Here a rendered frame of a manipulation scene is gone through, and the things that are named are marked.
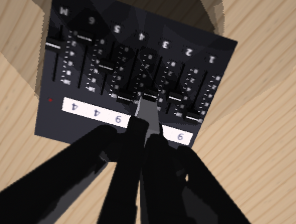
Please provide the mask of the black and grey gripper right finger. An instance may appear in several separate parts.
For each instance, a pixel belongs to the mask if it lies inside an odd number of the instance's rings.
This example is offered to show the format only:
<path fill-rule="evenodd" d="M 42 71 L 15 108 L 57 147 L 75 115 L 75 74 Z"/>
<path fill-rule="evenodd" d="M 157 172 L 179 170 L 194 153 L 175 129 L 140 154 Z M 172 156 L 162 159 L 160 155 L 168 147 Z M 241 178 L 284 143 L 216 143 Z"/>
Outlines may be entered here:
<path fill-rule="evenodd" d="M 140 224 L 251 224 L 193 149 L 169 146 L 157 101 L 149 101 Z"/>

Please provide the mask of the black lighting desk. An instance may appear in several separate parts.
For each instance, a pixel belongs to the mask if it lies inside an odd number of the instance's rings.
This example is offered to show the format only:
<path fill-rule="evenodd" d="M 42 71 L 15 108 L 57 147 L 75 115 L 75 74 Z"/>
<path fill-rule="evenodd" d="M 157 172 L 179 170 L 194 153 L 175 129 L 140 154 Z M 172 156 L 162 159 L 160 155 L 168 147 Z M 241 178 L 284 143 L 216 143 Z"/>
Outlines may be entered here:
<path fill-rule="evenodd" d="M 192 149 L 237 43 L 117 0 L 52 0 L 34 135 L 124 133 L 142 96 L 169 146 Z"/>

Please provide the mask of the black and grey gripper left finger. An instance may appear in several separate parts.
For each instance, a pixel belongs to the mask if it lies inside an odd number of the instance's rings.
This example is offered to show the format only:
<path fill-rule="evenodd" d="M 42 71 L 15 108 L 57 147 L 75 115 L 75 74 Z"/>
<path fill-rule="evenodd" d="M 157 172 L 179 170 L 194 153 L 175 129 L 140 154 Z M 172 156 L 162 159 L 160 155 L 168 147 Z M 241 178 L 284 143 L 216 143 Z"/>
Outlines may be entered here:
<path fill-rule="evenodd" d="M 141 96 L 124 133 L 99 125 L 0 191 L 0 224 L 55 224 L 108 162 L 117 164 L 96 224 L 136 224 L 148 129 L 149 101 Z"/>

